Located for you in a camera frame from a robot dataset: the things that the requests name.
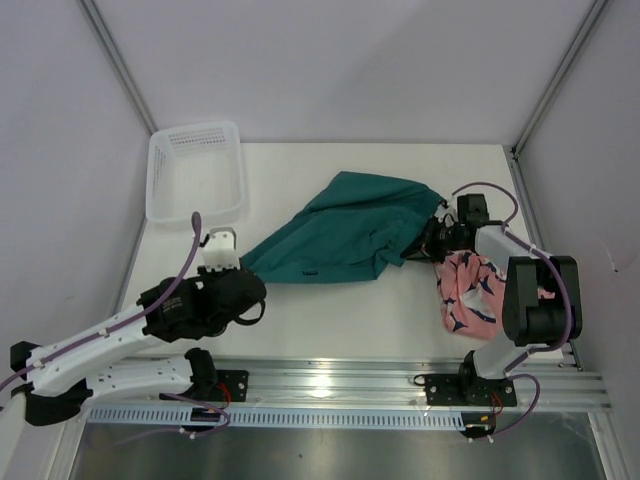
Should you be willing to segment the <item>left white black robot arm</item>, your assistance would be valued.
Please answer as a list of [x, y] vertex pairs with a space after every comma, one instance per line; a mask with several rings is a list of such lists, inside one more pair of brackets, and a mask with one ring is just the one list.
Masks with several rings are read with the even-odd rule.
[[191, 278], [166, 278], [133, 306], [66, 340], [14, 344], [11, 367], [23, 382], [12, 392], [24, 397], [24, 419], [31, 426], [62, 423], [99, 399], [218, 401], [224, 396], [219, 374], [204, 349], [165, 360], [128, 358], [178, 340], [218, 337], [232, 323], [253, 326], [260, 319], [246, 314], [264, 309], [266, 298], [265, 284], [246, 269], [200, 267]]

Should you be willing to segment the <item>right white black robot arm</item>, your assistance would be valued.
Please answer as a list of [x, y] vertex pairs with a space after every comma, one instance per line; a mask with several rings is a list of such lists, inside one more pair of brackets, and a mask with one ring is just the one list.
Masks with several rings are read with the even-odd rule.
[[466, 355], [456, 380], [468, 403], [536, 353], [561, 349], [578, 333], [577, 265], [489, 217], [481, 194], [441, 204], [418, 242], [434, 265], [445, 327], [484, 346]]

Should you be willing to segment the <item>pink shark print shorts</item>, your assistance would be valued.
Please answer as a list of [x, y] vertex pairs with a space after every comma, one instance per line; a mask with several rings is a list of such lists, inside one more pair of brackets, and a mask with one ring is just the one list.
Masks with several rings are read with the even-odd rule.
[[489, 341], [502, 330], [506, 274], [487, 257], [457, 251], [434, 265], [444, 328]]

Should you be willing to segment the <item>green shorts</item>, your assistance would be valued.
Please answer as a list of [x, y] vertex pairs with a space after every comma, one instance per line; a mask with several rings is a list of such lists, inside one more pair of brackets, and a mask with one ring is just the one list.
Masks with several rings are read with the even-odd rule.
[[442, 201], [420, 182], [342, 171], [241, 263], [266, 284], [374, 281], [404, 264]]

